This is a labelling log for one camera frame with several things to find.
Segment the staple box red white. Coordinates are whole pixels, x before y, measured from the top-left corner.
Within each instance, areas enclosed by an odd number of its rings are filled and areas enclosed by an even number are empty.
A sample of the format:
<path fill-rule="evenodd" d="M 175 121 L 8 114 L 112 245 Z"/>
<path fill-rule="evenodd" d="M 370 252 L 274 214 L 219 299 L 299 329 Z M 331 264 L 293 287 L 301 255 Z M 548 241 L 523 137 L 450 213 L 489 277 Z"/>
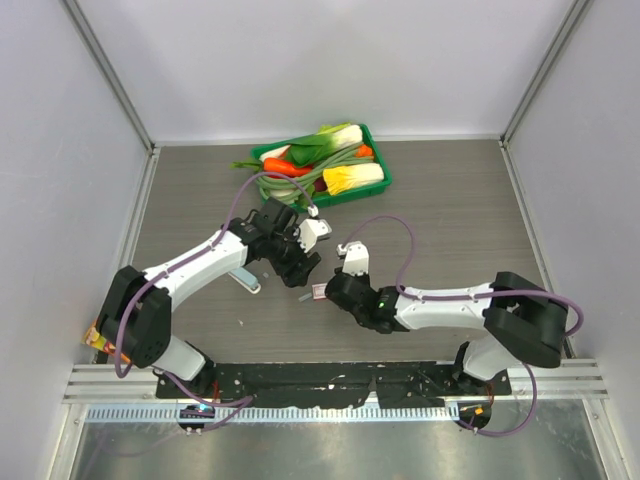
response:
<path fill-rule="evenodd" d="M 314 301 L 324 300 L 326 298 L 326 283 L 314 284 L 312 286 L 312 298 Z"/>

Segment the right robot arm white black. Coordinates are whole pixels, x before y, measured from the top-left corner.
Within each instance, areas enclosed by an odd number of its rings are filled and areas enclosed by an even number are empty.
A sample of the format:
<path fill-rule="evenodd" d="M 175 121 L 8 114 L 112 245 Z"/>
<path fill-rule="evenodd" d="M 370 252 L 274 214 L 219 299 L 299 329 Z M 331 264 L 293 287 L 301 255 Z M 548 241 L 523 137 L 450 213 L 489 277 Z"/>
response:
<path fill-rule="evenodd" d="M 459 348 L 451 371 L 451 383 L 465 395 L 519 363 L 545 369 L 561 364 L 568 302 L 512 272 L 462 289 L 421 290 L 374 289 L 367 274 L 337 269 L 325 297 L 358 325 L 381 334 L 444 327 L 482 331 L 483 337 Z"/>

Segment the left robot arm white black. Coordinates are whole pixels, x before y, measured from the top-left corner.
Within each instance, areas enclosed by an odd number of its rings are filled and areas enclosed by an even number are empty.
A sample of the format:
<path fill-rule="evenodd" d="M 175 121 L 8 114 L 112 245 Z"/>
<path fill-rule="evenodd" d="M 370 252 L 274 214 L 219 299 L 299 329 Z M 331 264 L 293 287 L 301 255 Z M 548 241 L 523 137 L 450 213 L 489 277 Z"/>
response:
<path fill-rule="evenodd" d="M 267 200 L 244 218 L 233 218 L 211 238 L 146 270 L 131 265 L 114 276 L 95 329 L 120 358 L 120 367 L 152 367 L 190 398 L 210 394 L 214 362 L 172 332 L 174 311 L 214 280 L 258 261 L 268 261 L 288 288 L 307 284 L 321 256 L 316 244 L 331 227 L 312 208 L 300 219 L 292 207 Z"/>

